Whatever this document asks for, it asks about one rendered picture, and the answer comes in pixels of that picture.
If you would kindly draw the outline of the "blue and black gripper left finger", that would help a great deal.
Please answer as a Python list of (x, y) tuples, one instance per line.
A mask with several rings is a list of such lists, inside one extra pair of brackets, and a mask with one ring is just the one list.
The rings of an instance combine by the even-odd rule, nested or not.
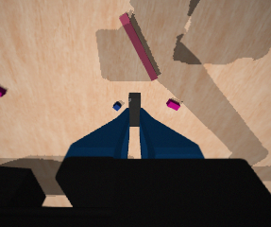
[(128, 144), (129, 109), (125, 108), (115, 119), (71, 144), (64, 159), (71, 156), (110, 156), (113, 159), (127, 159)]

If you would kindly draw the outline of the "dark pink rectangular rod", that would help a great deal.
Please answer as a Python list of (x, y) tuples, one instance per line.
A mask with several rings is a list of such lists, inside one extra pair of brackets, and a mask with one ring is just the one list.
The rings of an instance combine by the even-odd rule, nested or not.
[(127, 16), (127, 13), (125, 13), (124, 15), (122, 15), (121, 17), (119, 17), (128, 37), (130, 38), (137, 54), (139, 55), (143, 65), (144, 65), (144, 68), (148, 74), (148, 76), (151, 78), (151, 80), (155, 80), (158, 78), (149, 58), (147, 57), (146, 53), (145, 53), (145, 50), (144, 50), (144, 47), (132, 25), (132, 23), (130, 22), (128, 16)]

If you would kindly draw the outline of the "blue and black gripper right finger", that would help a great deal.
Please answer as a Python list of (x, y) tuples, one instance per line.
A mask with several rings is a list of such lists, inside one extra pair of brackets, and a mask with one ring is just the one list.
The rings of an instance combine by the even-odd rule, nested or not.
[(139, 128), (141, 159), (205, 159), (197, 143), (165, 126), (144, 108), (140, 109)]

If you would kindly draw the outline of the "grey rod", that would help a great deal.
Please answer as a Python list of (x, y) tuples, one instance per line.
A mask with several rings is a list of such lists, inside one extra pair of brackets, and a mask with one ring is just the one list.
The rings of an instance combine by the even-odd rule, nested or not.
[(141, 93), (128, 94), (129, 126), (140, 127)]

